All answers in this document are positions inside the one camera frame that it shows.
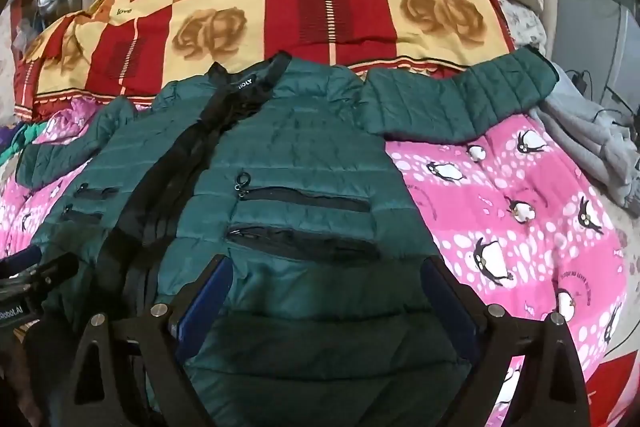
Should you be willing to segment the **green puffer jacket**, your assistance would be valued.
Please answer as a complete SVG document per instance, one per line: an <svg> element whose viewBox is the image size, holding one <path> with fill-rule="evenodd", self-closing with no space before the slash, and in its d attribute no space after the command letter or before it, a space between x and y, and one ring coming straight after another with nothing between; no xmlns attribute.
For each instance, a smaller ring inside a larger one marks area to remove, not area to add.
<svg viewBox="0 0 640 427"><path fill-rule="evenodd" d="M468 143L556 80L529 48L445 80L280 52L145 110L116 98L16 169L32 191L72 177L34 236L44 259L79 260L48 308L73 331L131 317L225 255L233 283L186 363L216 425L433 426L469 365L423 294L437 247L385 144Z"/></svg>

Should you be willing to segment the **pink penguin bedsheet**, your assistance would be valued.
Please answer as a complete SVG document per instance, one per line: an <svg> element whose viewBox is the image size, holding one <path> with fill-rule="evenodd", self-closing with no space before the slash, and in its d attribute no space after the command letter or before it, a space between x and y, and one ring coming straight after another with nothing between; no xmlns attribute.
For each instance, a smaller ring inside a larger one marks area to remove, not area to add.
<svg viewBox="0 0 640 427"><path fill-rule="evenodd" d="M131 249L166 241L157 295L213 254L234 280L186 371L221 426L433 426L469 373L423 295L424 259L521 317L560 309L590 371L624 300L613 223L523 115L468 143L374 102L273 98L170 166Z"/></svg>

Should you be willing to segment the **green purple cloth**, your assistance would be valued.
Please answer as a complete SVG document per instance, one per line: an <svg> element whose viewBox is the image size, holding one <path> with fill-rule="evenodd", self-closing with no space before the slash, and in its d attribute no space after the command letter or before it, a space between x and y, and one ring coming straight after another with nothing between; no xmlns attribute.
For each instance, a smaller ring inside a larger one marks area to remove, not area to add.
<svg viewBox="0 0 640 427"><path fill-rule="evenodd" d="M47 128L47 123L19 121L17 124L11 124L1 128L1 154L0 161L6 162L12 156L20 153L21 150L34 142L35 139Z"/></svg>

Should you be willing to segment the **grey sweatshirt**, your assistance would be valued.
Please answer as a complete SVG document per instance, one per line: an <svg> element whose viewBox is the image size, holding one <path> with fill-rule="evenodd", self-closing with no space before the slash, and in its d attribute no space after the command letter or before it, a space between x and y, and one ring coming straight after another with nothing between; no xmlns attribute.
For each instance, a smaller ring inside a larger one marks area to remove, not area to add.
<svg viewBox="0 0 640 427"><path fill-rule="evenodd" d="M558 82L529 115L616 205L638 216L639 151L631 119L587 100L560 66L554 69Z"/></svg>

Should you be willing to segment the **red rose patterned blanket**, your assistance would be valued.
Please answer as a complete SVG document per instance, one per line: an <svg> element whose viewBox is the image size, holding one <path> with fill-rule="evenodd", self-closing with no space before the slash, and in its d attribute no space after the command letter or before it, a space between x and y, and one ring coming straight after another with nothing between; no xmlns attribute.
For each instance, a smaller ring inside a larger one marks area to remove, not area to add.
<svg viewBox="0 0 640 427"><path fill-rule="evenodd" d="M148 104L210 65L239 72L280 51L444 78L512 50L497 0L94 0L28 47L15 113L45 120L83 95Z"/></svg>

